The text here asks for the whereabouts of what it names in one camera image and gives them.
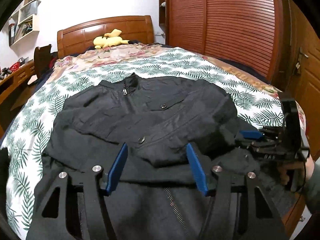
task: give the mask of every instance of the metal screw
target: metal screw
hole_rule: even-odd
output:
[[[212,171],[221,172],[221,171],[222,171],[222,167],[219,166],[219,165],[213,166],[213,167],[212,167]]]
[[[143,143],[145,139],[146,139],[146,137],[144,137],[144,136],[139,138],[138,143],[140,143],[140,144]]]
[[[92,170],[93,170],[94,172],[101,171],[101,166],[100,166],[100,165],[93,166]]]
[[[66,172],[60,172],[60,174],[59,174],[59,178],[60,179],[64,179],[65,177],[67,176],[67,173]]]
[[[250,172],[248,172],[248,177],[250,179],[254,179],[256,177],[256,174],[254,174],[254,172],[250,171]]]

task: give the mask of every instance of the yellow plush toy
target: yellow plush toy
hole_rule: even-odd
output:
[[[93,40],[94,48],[101,49],[105,47],[118,46],[120,44],[128,44],[128,40],[122,40],[119,35],[122,31],[114,29],[111,33],[106,33],[104,37],[96,37]]]

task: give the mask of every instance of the floral bedsheet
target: floral bedsheet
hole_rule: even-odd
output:
[[[143,43],[137,43],[88,50],[77,57],[67,56],[63,59],[58,59],[54,64],[54,71],[48,82],[61,77],[64,72],[79,72],[106,64],[155,56],[168,49],[169,48],[163,48],[160,44],[145,45]]]
[[[238,116],[253,126],[282,125],[280,101],[240,80],[201,56],[181,48],[159,55],[101,65],[80,72],[65,71],[47,82],[15,118],[1,147],[10,155],[6,212],[8,223],[25,239],[32,221],[34,188],[42,177],[41,153],[53,129],[53,121],[66,98],[98,85],[101,80],[118,82],[135,72],[142,78],[177,76],[205,79],[231,95]]]

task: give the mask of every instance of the wardrobe door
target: wardrobe door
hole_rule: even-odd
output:
[[[265,77],[275,68],[274,0],[170,0],[169,12],[169,45],[240,62]]]
[[[267,76],[275,28],[273,0],[207,0],[206,55]]]
[[[205,0],[170,0],[169,42],[193,52],[204,51]]]

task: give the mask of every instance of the desk drawer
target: desk drawer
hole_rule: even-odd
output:
[[[35,66],[30,67],[31,76],[35,74]]]
[[[18,83],[22,83],[26,79],[27,73],[23,71],[18,75]]]

